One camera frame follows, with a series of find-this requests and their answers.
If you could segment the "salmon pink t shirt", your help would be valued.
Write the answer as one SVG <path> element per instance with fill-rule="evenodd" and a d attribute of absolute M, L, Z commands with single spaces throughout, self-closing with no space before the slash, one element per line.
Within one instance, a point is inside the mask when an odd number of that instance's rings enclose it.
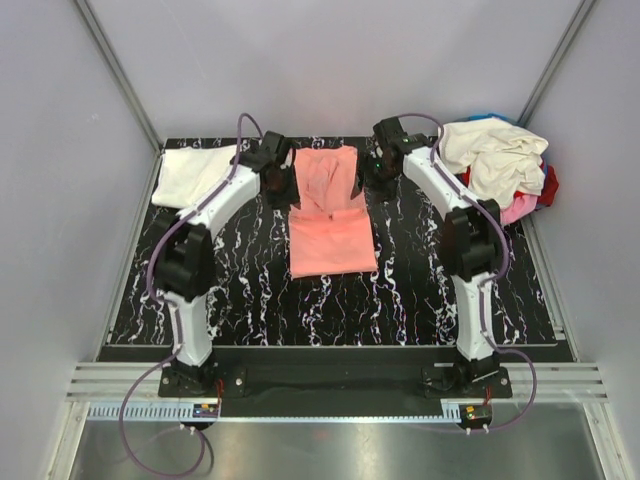
<path fill-rule="evenodd" d="M 300 203 L 288 216 L 294 279 L 378 270 L 364 192 L 350 199 L 357 160 L 350 146 L 296 152 Z"/>

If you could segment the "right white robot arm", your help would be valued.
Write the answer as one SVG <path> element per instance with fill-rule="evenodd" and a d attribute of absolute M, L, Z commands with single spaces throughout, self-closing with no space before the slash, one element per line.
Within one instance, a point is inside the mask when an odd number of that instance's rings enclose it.
<path fill-rule="evenodd" d="M 453 281 L 458 313 L 456 359 L 452 366 L 431 373 L 426 388 L 438 394 L 476 396 L 500 369 L 491 320 L 493 283 L 508 264 L 499 206 L 482 203 L 428 147 L 409 154 L 388 149 L 381 158 L 360 153 L 354 192 L 368 189 L 388 200 L 400 176 L 420 188 L 443 220 L 438 256 Z"/>

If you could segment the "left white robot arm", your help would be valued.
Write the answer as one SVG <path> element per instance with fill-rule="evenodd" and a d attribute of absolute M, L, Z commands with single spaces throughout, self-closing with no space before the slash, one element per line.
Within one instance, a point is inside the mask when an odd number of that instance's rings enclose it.
<path fill-rule="evenodd" d="M 255 167 L 237 165 L 193 206 L 161 220 L 165 229 L 149 261 L 149 295 L 168 309 L 170 357 L 161 363 L 162 397 L 212 395 L 221 386 L 206 297 L 216 280 L 214 240 L 246 203 L 264 195 L 274 209 L 299 201 L 291 160 Z"/>

